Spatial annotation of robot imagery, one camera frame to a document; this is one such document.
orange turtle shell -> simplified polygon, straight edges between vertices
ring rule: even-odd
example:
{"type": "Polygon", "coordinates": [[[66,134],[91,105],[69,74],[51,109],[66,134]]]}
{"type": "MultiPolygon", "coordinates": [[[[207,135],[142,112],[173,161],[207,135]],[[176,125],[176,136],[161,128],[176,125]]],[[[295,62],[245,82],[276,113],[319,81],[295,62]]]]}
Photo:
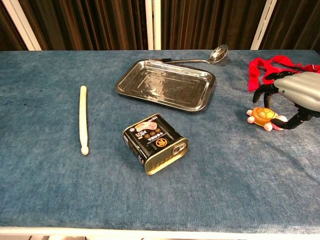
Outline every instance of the orange turtle shell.
{"type": "Polygon", "coordinates": [[[254,117],[254,123],[263,127],[269,123],[271,119],[275,119],[278,116],[274,111],[266,107],[255,107],[251,116],[254,117]]]}

can pull tab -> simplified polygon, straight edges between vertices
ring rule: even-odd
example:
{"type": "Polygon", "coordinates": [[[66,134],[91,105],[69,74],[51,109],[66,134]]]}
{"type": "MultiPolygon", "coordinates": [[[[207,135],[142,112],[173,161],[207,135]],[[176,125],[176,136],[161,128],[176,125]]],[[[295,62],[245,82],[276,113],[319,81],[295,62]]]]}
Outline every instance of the can pull tab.
{"type": "Polygon", "coordinates": [[[183,142],[177,146],[174,147],[174,149],[172,149],[172,155],[177,155],[178,153],[180,153],[183,149],[185,149],[186,144],[183,142]]]}

brown curtain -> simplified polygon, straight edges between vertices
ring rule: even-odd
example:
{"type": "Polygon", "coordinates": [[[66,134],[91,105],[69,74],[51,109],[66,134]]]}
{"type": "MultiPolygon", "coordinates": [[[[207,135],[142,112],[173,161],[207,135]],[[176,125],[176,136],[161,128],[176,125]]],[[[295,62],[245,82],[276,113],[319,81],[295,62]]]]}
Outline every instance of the brown curtain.
{"type": "Polygon", "coordinates": [[[144,0],[19,0],[43,50],[148,49],[144,0]]]}
{"type": "Polygon", "coordinates": [[[320,0],[278,0],[260,49],[320,52],[320,0]]]}
{"type": "Polygon", "coordinates": [[[250,49],[265,0],[161,0],[163,49],[250,49]]]}
{"type": "Polygon", "coordinates": [[[4,4],[0,1],[0,51],[27,50],[4,4]]]}

luncheon meat can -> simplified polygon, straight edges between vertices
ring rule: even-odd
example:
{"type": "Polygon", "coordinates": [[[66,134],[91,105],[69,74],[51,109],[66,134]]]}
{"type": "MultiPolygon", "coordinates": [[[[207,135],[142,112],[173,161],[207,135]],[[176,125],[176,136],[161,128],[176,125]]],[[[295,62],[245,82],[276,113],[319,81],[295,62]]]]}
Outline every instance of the luncheon meat can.
{"type": "Polygon", "coordinates": [[[181,158],[187,152],[189,143],[160,114],[127,127],[123,131],[123,139],[148,175],[181,158]]]}

red cloth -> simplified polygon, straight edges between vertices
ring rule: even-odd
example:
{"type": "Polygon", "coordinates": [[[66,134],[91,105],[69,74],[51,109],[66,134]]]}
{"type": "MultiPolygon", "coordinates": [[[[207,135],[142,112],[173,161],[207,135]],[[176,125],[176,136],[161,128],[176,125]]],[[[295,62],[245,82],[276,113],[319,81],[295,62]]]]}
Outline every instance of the red cloth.
{"type": "Polygon", "coordinates": [[[259,76],[260,70],[258,67],[264,67],[265,74],[262,78],[263,84],[272,84],[274,80],[266,80],[265,76],[271,73],[279,73],[282,71],[290,71],[294,73],[301,73],[301,72],[315,72],[320,73],[320,65],[313,65],[309,64],[306,66],[302,66],[301,63],[294,64],[290,58],[283,55],[277,55],[269,60],[264,60],[260,57],[256,58],[255,60],[249,63],[249,83],[248,83],[248,90],[255,91],[259,87],[259,76]],[[288,68],[281,68],[272,66],[272,62],[284,65],[288,68],[299,68],[299,69],[288,69],[288,68]]]}

